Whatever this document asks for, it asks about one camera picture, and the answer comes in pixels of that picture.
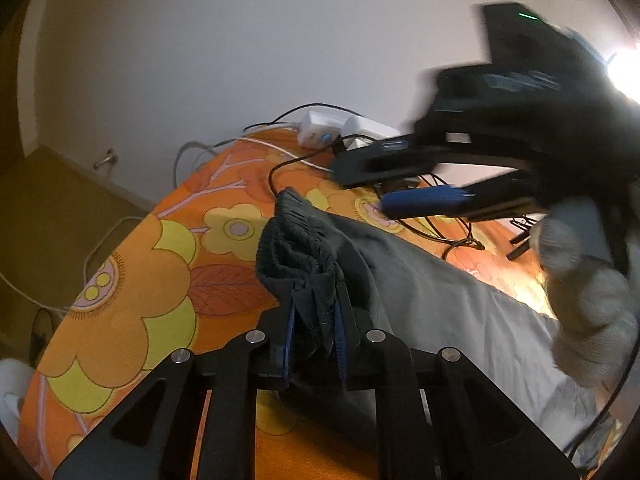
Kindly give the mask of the grey gloved right hand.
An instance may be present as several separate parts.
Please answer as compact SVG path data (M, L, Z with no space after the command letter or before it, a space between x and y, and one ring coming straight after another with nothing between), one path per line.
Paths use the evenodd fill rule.
M551 207L533 229L546 291L561 327L555 364L578 385L615 382L639 337L639 219L623 230L628 270L615 269L600 211L587 197Z

